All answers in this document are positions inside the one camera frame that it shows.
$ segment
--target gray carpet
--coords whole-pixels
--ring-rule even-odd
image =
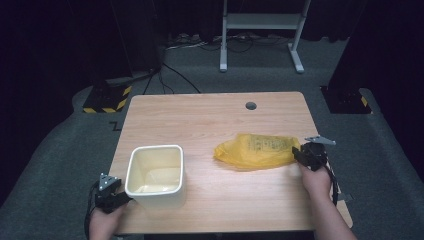
[[[373,114],[331,114],[320,92],[327,85],[346,42],[301,41],[305,67],[297,74],[285,44],[254,45],[229,52],[228,72],[219,72],[219,51],[167,50],[164,62],[187,77],[202,93],[300,91],[318,132],[337,141],[327,147],[359,239],[422,239],[424,186],[405,157],[372,93],[361,89]],[[230,42],[236,50],[248,45]],[[163,82],[176,94],[196,93],[167,68]],[[147,80],[134,83],[130,98],[142,94]],[[124,110],[85,114],[90,88],[75,95],[75,111],[39,145],[14,190],[0,209],[0,239],[84,239],[83,219],[89,187],[107,173],[119,140],[111,121],[123,125]],[[163,94],[158,75],[146,94]],[[273,239],[281,239],[278,234]]]

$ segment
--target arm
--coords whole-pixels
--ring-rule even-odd
[[[91,214],[90,220],[90,240],[111,239],[119,225],[119,219],[124,213],[126,206],[126,204],[122,205],[109,214],[95,208]]]
[[[311,208],[319,240],[356,239],[330,198],[331,182],[324,168],[313,172],[299,164],[303,185],[311,198]]]

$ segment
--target black cable bundle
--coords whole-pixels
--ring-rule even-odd
[[[87,204],[87,212],[85,213],[85,219],[84,219],[84,232],[85,232],[85,237],[87,238],[87,240],[90,239],[90,219],[91,219],[91,213],[94,210],[94,207],[92,207],[93,205],[93,193],[94,190],[97,189],[99,187],[99,181],[96,181],[93,186],[91,186],[90,188],[90,193],[88,195],[88,204]]]

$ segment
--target wooden table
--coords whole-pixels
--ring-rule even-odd
[[[248,110],[254,102],[255,110]],[[149,95],[132,98],[109,175],[126,179],[139,146],[178,144],[184,150],[187,200],[176,210],[146,210],[131,201],[119,234],[313,230],[309,197],[297,164],[240,171],[213,159],[237,133],[317,135],[299,92]],[[344,201],[338,209],[352,219]]]

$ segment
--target human hand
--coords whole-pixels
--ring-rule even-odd
[[[300,163],[298,165],[302,172],[303,185],[308,191],[309,197],[330,199],[331,180],[327,169],[321,167],[314,172]]]
[[[127,204],[124,204],[109,214],[95,208],[90,220],[90,240],[111,239],[126,206]]]

